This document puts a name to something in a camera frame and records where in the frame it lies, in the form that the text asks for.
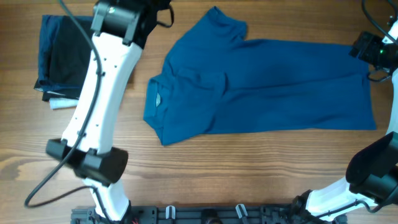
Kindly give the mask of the blue polo shirt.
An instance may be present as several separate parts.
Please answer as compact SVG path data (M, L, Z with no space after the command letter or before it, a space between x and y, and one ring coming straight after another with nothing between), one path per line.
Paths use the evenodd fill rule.
M247 40L246 30L212 7L172 47L144 109L163 145L201 134L376 128L368 65L349 46Z

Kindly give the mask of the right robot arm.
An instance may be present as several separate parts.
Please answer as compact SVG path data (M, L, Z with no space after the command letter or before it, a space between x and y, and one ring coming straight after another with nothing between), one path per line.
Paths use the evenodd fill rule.
M397 93L397 17L389 20L384 37L362 32L354 43L353 57L384 70ZM384 137L359 151L345 177L320 189L295 197L288 223L340 223L352 210L369 213L397 203L397 97L393 97L389 127Z

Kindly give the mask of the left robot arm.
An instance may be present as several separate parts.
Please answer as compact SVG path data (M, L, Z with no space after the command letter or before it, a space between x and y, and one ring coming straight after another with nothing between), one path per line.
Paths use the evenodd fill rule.
M92 48L77 108L60 139L46 152L72 169L89 188L95 209L89 220L131 223L131 203L121 176L128 153L113 147L113 133L127 82L138 63L159 11L171 11L170 0L98 1L91 24Z

